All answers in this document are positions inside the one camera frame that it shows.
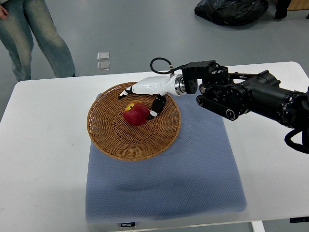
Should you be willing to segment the person bare hand left side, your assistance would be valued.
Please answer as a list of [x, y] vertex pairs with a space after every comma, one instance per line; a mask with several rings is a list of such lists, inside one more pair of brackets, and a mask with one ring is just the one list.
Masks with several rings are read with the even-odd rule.
[[9, 12], [0, 5], [0, 19], [6, 20], [8, 18]]

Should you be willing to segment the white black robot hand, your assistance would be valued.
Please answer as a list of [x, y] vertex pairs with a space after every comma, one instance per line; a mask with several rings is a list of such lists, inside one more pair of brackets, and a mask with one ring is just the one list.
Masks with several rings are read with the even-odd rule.
[[179, 82], [175, 77], [147, 77], [121, 92], [118, 99], [124, 98], [130, 94], [148, 94], [155, 95], [150, 113], [147, 120], [154, 119], [163, 110], [166, 104], [166, 94], [179, 95]]

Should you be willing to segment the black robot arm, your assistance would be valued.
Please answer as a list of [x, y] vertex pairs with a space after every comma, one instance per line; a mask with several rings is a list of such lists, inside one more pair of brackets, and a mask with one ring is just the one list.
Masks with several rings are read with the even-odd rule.
[[154, 79], [157, 94], [195, 94], [199, 106], [231, 121], [250, 111], [291, 128], [284, 141], [294, 150], [309, 152], [309, 94], [283, 89], [268, 70], [258, 74], [230, 73], [215, 60], [178, 67], [181, 75]]

